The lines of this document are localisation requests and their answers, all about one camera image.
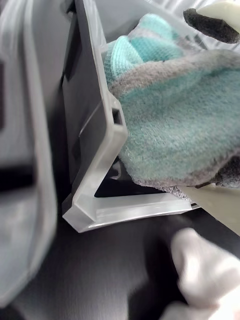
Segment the cream gripper left finger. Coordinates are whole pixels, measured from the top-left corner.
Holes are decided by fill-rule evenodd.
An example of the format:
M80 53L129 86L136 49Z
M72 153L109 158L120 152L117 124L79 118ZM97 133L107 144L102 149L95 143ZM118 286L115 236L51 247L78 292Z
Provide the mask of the cream gripper left finger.
M240 42L240 2L222 0L183 12L185 22L205 36L226 44Z

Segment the cream gripper right finger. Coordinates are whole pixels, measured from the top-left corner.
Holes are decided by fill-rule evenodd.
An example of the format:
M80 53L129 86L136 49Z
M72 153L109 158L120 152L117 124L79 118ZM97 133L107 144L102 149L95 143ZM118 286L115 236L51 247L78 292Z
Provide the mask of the cream gripper right finger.
M212 217L240 236L240 190L206 185L182 186L181 191Z

